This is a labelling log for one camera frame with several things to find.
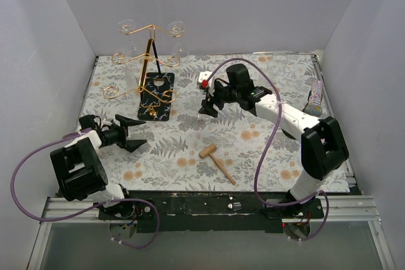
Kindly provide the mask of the gold wire wine glass rack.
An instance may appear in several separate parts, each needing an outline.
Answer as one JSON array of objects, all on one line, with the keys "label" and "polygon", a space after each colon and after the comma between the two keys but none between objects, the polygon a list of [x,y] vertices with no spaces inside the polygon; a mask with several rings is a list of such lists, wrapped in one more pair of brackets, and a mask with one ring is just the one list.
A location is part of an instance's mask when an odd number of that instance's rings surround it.
[{"label": "gold wire wine glass rack", "polygon": [[[115,65],[123,65],[123,64],[128,64],[132,63],[138,59],[142,60],[142,66],[140,69],[140,75],[138,78],[138,86],[132,90],[126,90],[124,92],[120,92],[120,89],[115,86],[108,86],[103,90],[103,97],[108,100],[112,99],[117,99],[121,96],[129,95],[131,93],[139,96],[139,104],[140,104],[140,93],[142,89],[144,88],[145,80],[146,80],[146,74],[149,72],[158,72],[158,73],[174,73],[172,71],[165,72],[162,70],[163,67],[165,68],[176,68],[177,66],[180,65],[181,59],[177,56],[172,56],[169,55],[166,59],[161,59],[158,56],[157,52],[157,47],[156,47],[156,32],[160,31],[163,32],[166,35],[169,35],[170,37],[171,34],[167,31],[164,30],[156,25],[148,25],[146,27],[142,27],[139,29],[135,29],[131,34],[136,34],[138,32],[141,32],[143,30],[148,30],[149,31],[149,40],[147,42],[146,46],[146,51],[138,56],[128,58],[126,55],[123,53],[116,53],[112,55],[111,57],[111,62]],[[177,93],[175,93],[175,98],[173,98],[173,102],[177,98]]]}]

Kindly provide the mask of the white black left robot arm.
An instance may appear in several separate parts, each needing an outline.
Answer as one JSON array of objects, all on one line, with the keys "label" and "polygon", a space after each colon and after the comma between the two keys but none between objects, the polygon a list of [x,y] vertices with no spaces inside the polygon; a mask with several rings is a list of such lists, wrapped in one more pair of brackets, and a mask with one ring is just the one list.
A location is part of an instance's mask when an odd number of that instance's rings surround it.
[{"label": "white black left robot arm", "polygon": [[128,190],[108,180],[98,152],[111,145],[134,152],[147,141],[128,139],[128,128],[144,122],[119,114],[114,120],[103,122],[100,117],[88,114],[79,119],[79,124],[88,132],[50,153],[61,194],[67,201],[91,199],[102,203],[100,209],[120,219],[133,218],[136,208],[127,199]]}]

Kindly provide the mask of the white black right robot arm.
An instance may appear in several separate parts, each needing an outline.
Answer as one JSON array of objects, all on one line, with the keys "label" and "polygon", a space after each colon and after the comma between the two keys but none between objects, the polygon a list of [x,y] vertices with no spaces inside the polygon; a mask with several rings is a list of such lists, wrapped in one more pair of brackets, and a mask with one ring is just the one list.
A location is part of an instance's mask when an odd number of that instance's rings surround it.
[{"label": "white black right robot arm", "polygon": [[226,82],[215,78],[212,71],[199,74],[197,82],[206,92],[199,113],[217,117],[226,103],[237,103],[254,116],[274,123],[269,141],[274,139],[278,129],[297,140],[301,145],[303,171],[287,192],[286,200],[260,202],[267,207],[287,209],[294,218],[304,216],[309,211],[309,201],[321,194],[320,188],[328,176],[349,157],[338,121],[331,116],[320,119],[284,104],[273,83],[268,87],[256,86],[242,58],[226,72]]}]

